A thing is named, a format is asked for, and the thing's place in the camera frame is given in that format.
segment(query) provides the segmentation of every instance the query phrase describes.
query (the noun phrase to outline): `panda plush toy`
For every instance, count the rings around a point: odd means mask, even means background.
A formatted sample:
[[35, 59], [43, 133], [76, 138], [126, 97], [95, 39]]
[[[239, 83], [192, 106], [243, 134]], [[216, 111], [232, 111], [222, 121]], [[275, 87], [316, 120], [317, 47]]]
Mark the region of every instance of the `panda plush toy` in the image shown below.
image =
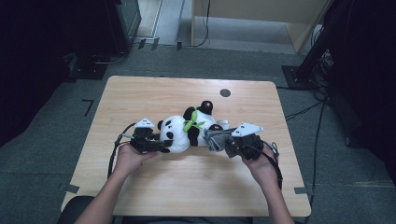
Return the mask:
[[222, 130], [212, 116], [213, 104], [210, 101], [203, 101], [198, 107], [190, 106], [184, 112], [183, 118], [186, 124], [183, 128], [188, 134], [190, 144], [196, 147], [207, 146], [205, 130]]
[[189, 137], [183, 131], [185, 121], [180, 115], [175, 115], [158, 122], [157, 127], [161, 131], [160, 141], [173, 140], [172, 146], [163, 149], [162, 152], [180, 153], [190, 146]]
[[187, 108], [183, 117], [175, 115], [158, 122], [160, 141], [173, 140], [172, 146], [163, 152], [180, 153], [189, 146], [207, 146], [204, 139], [205, 129], [222, 130], [213, 118], [212, 110], [212, 102], [203, 101], [198, 107]]

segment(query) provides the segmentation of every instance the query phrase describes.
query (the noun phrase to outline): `cable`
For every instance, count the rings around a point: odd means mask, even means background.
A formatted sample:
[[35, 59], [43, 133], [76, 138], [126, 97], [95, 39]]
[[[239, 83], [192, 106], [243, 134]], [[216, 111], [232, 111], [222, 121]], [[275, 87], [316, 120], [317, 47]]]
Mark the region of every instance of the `cable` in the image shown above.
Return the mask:
[[347, 42], [347, 28], [348, 28], [348, 26], [349, 26], [349, 20], [350, 20], [350, 14], [351, 14], [351, 12], [352, 12], [352, 8], [353, 8], [353, 5], [355, 4], [355, 0], [353, 0], [352, 1], [352, 3], [351, 3], [351, 5], [350, 5], [350, 8], [349, 8], [349, 13], [348, 13], [348, 15], [347, 15], [347, 19], [346, 19], [346, 31], [345, 31], [345, 36], [344, 36], [344, 44], [343, 44], [343, 47], [346, 45], [346, 42]]
[[287, 115], [287, 116], [285, 117], [285, 119], [286, 119], [286, 121], [288, 121], [288, 120], [290, 120], [290, 119], [294, 119], [295, 117], [297, 117], [297, 116], [299, 116], [299, 115], [302, 115], [302, 114], [308, 112], [310, 109], [314, 108], [314, 107], [317, 106], [317, 105], [320, 105], [321, 103], [323, 103], [323, 101], [320, 101], [319, 103], [316, 103], [316, 104], [314, 104], [314, 105], [311, 105], [311, 106], [309, 106], [308, 108], [306, 108], [306, 109], [304, 109], [304, 110], [302, 110], [302, 111], [300, 111], [300, 112]]
[[[314, 203], [314, 198], [315, 198], [315, 188], [317, 184], [317, 155], [318, 155], [318, 137], [319, 137], [319, 130], [321, 126], [321, 121], [322, 121], [322, 116], [323, 116], [323, 110], [324, 106], [326, 105], [326, 101], [322, 101], [323, 105], [320, 110], [320, 116], [319, 116], [319, 122], [318, 122], [318, 128], [317, 128], [317, 133], [315, 136], [315, 144], [314, 144], [314, 174], [312, 177], [312, 195], [309, 199], [309, 205], [312, 208], [312, 204]], [[305, 218], [304, 224], [306, 224], [311, 216], [308, 216]]]
[[125, 58], [126, 53], [122, 52], [122, 57], [118, 60], [116, 60], [115, 62], [108, 62], [108, 63], [101, 63], [101, 62], [96, 62], [95, 60], [93, 60], [94, 63], [98, 63], [98, 64], [113, 64], [113, 63], [119, 63], [123, 58]]
[[309, 90], [309, 89], [290, 88], [290, 87], [279, 87], [279, 86], [276, 86], [276, 88], [277, 88], [278, 90], [288, 90], [288, 91], [312, 91], [312, 90]]
[[274, 167], [274, 169], [275, 169], [275, 171], [276, 171], [277, 184], [278, 184], [279, 188], [282, 189], [283, 176], [282, 176], [282, 173], [280, 172], [279, 166], [277, 165], [277, 157], [279, 156], [279, 152], [277, 151], [276, 143], [272, 143], [272, 145], [270, 146], [270, 145], [269, 145], [267, 142], [265, 142], [265, 141], [262, 141], [262, 140], [261, 140], [261, 142], [264, 143], [265, 145], [267, 145], [267, 146], [271, 149], [271, 151], [274, 153], [274, 157], [275, 157], [275, 160], [276, 160], [276, 161], [275, 161], [272, 157], [270, 157], [270, 156], [268, 156], [267, 154], [265, 154], [262, 150], [258, 150], [257, 148], [252, 147], [252, 146], [250, 146], [250, 145], [246, 145], [246, 144], [244, 144], [243, 146], [248, 147], [248, 148], [250, 148], [250, 149], [253, 149], [253, 150], [255, 150], [255, 151], [258, 151], [258, 152], [260, 152], [265, 158], [267, 158], [267, 160], [271, 163], [271, 165]]
[[312, 48], [312, 46], [314, 46], [314, 43], [317, 42], [318, 35], [320, 35], [322, 33], [323, 29], [324, 29], [323, 26], [320, 27], [320, 29], [317, 31], [315, 36], [314, 36], [314, 33], [312, 33], [312, 35], [311, 35], [311, 48]]
[[311, 81], [319, 88], [327, 87], [328, 82], [325, 79], [325, 76], [328, 74], [331, 67], [332, 56], [327, 49], [319, 59], [314, 61], [313, 78]]
[[117, 140], [114, 142], [114, 149], [110, 156], [110, 162], [108, 163], [107, 179], [111, 176], [111, 173], [113, 173], [113, 163], [114, 163], [114, 158], [116, 157], [117, 148], [123, 144], [123, 143], [120, 143], [122, 135], [125, 134], [134, 125], [135, 125], [135, 123], [128, 125], [128, 127], [125, 128], [125, 130], [119, 135]]
[[315, 99], [317, 99], [319, 101], [325, 101], [327, 99], [327, 94], [326, 94], [326, 92], [323, 92], [323, 91], [324, 91], [324, 89], [319, 89], [318, 91], [314, 91]]
[[188, 46], [188, 47], [193, 47], [193, 48], [201, 47], [201, 46], [206, 42], [206, 40], [209, 38], [209, 24], [208, 24], [208, 21], [209, 21], [209, 11], [210, 11], [210, 0], [209, 0], [209, 2], [207, 3], [206, 23], [205, 23], [205, 21], [204, 21], [204, 27], [205, 27], [205, 29], [206, 29], [205, 38], [204, 38], [204, 40], [201, 42], [201, 44], [199, 44], [199, 45], [193, 45], [193, 46]]
[[374, 170], [373, 170], [373, 174], [372, 174], [372, 176], [370, 177], [370, 179], [368, 180], [369, 182], [370, 182], [370, 181], [372, 181], [372, 180], [374, 179], [374, 176], [375, 176], [375, 170], [376, 170], [376, 163], [374, 163]]

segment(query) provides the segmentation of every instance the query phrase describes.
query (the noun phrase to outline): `panda head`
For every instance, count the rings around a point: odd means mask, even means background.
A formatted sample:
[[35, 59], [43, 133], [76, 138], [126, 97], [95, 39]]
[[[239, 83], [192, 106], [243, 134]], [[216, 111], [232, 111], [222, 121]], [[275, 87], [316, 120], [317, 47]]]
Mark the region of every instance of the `panda head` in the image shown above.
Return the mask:
[[171, 153], [180, 153], [190, 146], [187, 133], [183, 131], [185, 119], [179, 115], [172, 116], [158, 122], [160, 141], [173, 140], [172, 146], [167, 149]]

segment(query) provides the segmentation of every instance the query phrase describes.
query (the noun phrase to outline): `wooden furniture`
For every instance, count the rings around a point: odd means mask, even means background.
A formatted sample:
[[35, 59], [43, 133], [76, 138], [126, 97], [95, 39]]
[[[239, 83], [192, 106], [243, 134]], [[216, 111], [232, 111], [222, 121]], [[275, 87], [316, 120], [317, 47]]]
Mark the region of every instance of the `wooden furniture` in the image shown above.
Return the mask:
[[[221, 96], [223, 89], [231, 95]], [[227, 119], [230, 127], [241, 122], [264, 127], [258, 134], [276, 142], [280, 152], [282, 191], [289, 210], [294, 217], [308, 216], [307, 195], [295, 193], [304, 182], [274, 83], [167, 77], [108, 80], [70, 183], [79, 191], [66, 193], [63, 208], [77, 195], [95, 196], [105, 184], [113, 143], [126, 126], [145, 117], [157, 123], [183, 115], [186, 108], [203, 100], [212, 101], [214, 118]], [[161, 154], [146, 161], [125, 182], [114, 214], [258, 217], [268, 216], [268, 208], [240, 157], [229, 159], [224, 151], [190, 147], [181, 154]]]
[[[213, 0], [209, 17], [285, 22], [297, 52], [319, 24], [331, 0]], [[192, 0], [191, 44], [194, 45], [195, 16], [206, 16], [208, 0]]]

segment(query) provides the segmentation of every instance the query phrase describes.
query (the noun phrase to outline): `person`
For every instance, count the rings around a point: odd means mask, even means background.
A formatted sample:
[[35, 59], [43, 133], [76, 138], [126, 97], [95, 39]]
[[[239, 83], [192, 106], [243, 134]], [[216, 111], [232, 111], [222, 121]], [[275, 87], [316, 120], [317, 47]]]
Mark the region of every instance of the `person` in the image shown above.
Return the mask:
[[[268, 146], [265, 146], [263, 150], [267, 155], [273, 155], [273, 151]], [[130, 144], [121, 145], [113, 174], [78, 217], [76, 223], [111, 223], [113, 210], [126, 178], [135, 172], [144, 161], [155, 157], [157, 154], [157, 152], [150, 152], [142, 155]], [[242, 159], [242, 161], [262, 189], [268, 203], [271, 221], [275, 224], [294, 223], [282, 191], [277, 184], [276, 171], [271, 163], [263, 155], [255, 161], [245, 159]]]

